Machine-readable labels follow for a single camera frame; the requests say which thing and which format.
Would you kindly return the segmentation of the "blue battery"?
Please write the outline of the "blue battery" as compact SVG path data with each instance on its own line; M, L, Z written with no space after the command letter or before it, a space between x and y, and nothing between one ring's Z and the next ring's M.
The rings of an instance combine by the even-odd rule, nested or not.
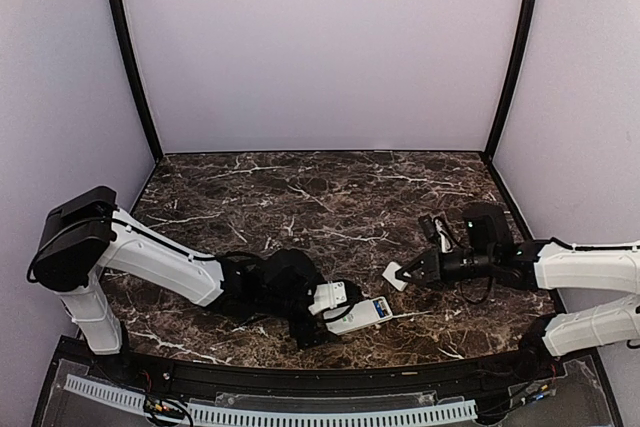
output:
M373 304L380 319L387 319L393 316L389 304L384 297L375 299Z

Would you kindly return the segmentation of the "white remote control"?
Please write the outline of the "white remote control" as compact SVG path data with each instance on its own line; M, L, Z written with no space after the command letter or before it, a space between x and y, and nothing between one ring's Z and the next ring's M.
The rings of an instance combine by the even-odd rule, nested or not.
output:
M333 334L342 336L391 320L393 316L387 319L379 318L373 304L375 299L359 302L350 312L346 311L346 306L324 312L323 320L327 329Z

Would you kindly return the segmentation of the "white battery cover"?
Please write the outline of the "white battery cover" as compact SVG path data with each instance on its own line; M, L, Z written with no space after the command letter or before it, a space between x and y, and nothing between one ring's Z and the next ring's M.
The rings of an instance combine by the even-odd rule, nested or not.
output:
M397 291L403 292L408 283L400 280L396 277L396 274L400 271L401 266L396 262L390 262L382 273L382 277Z

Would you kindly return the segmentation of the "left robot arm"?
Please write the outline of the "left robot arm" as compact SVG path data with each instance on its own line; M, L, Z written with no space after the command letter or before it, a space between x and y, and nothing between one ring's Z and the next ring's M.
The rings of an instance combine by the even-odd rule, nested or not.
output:
M192 250L136 221L117 206L114 190L98 186L49 212L26 278L59 296L120 383L134 382L141 362L124 347L127 335L101 289L98 268L128 273L239 322L260 315L284 319L300 349L333 341L328 323L363 299L358 285L327 280L299 249L267 258Z

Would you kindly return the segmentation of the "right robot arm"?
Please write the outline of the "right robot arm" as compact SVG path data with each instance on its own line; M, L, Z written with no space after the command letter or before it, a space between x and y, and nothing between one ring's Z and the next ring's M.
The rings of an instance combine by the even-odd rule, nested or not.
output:
M499 206L474 203L462 213L468 243L459 244L446 221L420 218L434 248L399 267L395 278L433 288L466 280L488 279L519 291L581 288L622 293L622 298L579 312L534 321L510 360L521 381L534 379L549 359L592 347L625 342L639 345L639 245L569 244L555 237L514 240Z

